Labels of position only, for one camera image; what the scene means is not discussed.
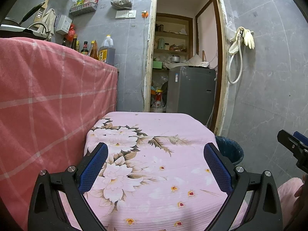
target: trash bin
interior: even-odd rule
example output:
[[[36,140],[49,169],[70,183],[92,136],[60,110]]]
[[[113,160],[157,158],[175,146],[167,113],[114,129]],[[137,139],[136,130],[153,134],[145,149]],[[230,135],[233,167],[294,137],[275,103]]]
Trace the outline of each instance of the trash bin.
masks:
[[[215,136],[215,139],[220,153],[228,157],[234,166],[243,160],[244,151],[236,141],[223,136]]]

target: blue gripper pad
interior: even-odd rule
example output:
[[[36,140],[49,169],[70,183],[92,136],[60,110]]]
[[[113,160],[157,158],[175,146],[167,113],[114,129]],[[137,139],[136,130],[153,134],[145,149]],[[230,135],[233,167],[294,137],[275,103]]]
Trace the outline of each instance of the blue gripper pad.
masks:
[[[227,195],[230,195],[230,193],[233,191],[231,184],[231,175],[224,167],[224,165],[209,144],[205,145],[203,154],[205,161],[208,164],[220,190],[226,192]]]
[[[294,132],[293,136],[297,139],[299,139],[302,143],[304,143],[306,146],[308,146],[308,138],[304,135],[302,135],[299,132]]]
[[[90,191],[107,157],[108,148],[103,144],[80,176],[78,189],[81,194]]]

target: white pipe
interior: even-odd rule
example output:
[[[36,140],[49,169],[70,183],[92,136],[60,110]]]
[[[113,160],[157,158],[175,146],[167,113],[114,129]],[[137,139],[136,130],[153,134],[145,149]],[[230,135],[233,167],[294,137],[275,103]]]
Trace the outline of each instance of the white pipe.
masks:
[[[241,75],[242,75],[242,71],[243,71],[243,57],[242,57],[242,50],[241,50],[241,42],[240,42],[240,39],[238,39],[238,51],[240,52],[240,59],[241,59],[241,68],[240,68],[240,73],[238,75],[238,77],[236,78],[236,80],[233,82],[231,81],[231,78],[230,78],[230,68],[231,68],[231,63],[232,63],[232,60],[234,58],[234,54],[231,56],[231,59],[229,61],[229,64],[227,66],[227,78],[228,78],[228,81],[231,83],[231,84],[235,84],[239,81]]]

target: hanging towel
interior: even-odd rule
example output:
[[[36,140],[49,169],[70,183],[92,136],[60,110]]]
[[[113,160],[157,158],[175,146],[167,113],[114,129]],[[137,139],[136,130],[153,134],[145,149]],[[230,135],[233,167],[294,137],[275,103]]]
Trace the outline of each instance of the hanging towel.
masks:
[[[45,22],[48,26],[48,29],[49,29],[49,33],[48,33],[48,36],[47,36],[48,41],[51,41],[51,37],[54,35],[54,20],[55,20],[55,18],[56,18],[56,15],[55,15],[53,8],[48,10],[47,13],[42,18],[42,22]],[[38,32],[43,33],[43,30],[44,30],[43,26],[39,26]]]

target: electrical outlet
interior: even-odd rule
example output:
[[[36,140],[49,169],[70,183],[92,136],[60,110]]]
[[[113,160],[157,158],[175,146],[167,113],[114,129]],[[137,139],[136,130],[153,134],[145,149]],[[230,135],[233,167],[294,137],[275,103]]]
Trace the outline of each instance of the electrical outlet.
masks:
[[[127,10],[118,10],[116,12],[115,18],[125,18],[127,15]]]
[[[129,10],[126,13],[126,17],[125,18],[136,18],[136,10]]]

